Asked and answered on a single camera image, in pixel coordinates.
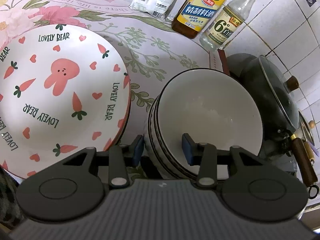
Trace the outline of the pink lovely bear plate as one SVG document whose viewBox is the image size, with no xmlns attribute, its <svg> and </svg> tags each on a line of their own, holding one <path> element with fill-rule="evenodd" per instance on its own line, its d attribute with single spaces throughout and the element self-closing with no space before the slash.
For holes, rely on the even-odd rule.
<svg viewBox="0 0 320 240">
<path fill-rule="evenodd" d="M 1 166 L 17 177 L 86 147 L 108 150 L 129 108 L 122 58 L 88 29 L 38 27 L 1 50 Z"/>
</svg>

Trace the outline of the black wok with lid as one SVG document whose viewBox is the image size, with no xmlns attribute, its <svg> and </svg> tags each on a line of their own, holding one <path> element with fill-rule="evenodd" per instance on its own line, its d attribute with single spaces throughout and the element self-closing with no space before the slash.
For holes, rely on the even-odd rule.
<svg viewBox="0 0 320 240">
<path fill-rule="evenodd" d="M 240 82 L 255 101 L 263 123 L 259 157 L 299 176 L 309 198 L 319 195 L 317 174 L 308 158 L 292 93 L 299 88 L 295 76 L 285 78 L 265 56 L 240 53 L 227 57 L 231 77 Z"/>
</svg>

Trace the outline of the yellow label cooking wine bottle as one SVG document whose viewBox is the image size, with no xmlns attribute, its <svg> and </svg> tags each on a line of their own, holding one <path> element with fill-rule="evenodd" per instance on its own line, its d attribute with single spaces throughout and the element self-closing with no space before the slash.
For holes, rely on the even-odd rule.
<svg viewBox="0 0 320 240">
<path fill-rule="evenodd" d="M 187 0 L 171 23 L 173 31 L 195 38 L 226 0 Z"/>
</svg>

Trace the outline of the clear white vinegar bottle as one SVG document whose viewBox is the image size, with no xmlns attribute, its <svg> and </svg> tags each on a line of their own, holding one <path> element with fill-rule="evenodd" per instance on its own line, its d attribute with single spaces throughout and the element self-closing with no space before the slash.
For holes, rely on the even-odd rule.
<svg viewBox="0 0 320 240">
<path fill-rule="evenodd" d="M 249 17 L 255 1 L 230 1 L 203 32 L 200 44 L 207 50 L 219 49 Z"/>
</svg>

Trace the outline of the white ribbed bowl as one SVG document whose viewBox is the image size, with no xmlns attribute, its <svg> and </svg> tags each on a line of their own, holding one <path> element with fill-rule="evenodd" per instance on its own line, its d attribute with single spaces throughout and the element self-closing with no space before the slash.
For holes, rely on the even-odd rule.
<svg viewBox="0 0 320 240">
<path fill-rule="evenodd" d="M 199 166 L 188 164 L 182 135 L 219 150 L 240 146 L 258 155 L 263 143 L 259 110 L 244 87 L 208 68 L 185 70 L 161 90 L 145 123 L 148 155 L 165 179 L 196 180 Z"/>
</svg>

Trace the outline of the floral tablecloth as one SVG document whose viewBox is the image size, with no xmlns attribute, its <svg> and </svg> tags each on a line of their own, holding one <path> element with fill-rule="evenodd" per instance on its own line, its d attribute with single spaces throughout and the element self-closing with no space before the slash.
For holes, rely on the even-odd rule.
<svg viewBox="0 0 320 240">
<path fill-rule="evenodd" d="M 176 74 L 195 68 L 222 70 L 218 53 L 175 33 L 163 21 L 131 10 L 123 0 L 1 0 L 1 50 L 30 30 L 58 24 L 102 36 L 125 64 L 130 108 L 116 143 L 129 143 L 143 133 L 155 98 Z"/>
</svg>

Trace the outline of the small pot with lid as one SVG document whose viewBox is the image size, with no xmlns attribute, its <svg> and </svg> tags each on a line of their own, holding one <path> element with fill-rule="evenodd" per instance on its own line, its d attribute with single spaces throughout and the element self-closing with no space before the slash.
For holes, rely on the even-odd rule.
<svg viewBox="0 0 320 240">
<path fill-rule="evenodd" d="M 313 166 L 315 164 L 315 156 L 319 156 L 319 152 L 315 148 L 315 140 L 312 133 L 312 129 L 315 128 L 315 122 L 313 120 L 308 121 L 301 111 L 299 111 L 299 122 L 303 133 L 304 146 L 310 163 Z"/>
</svg>

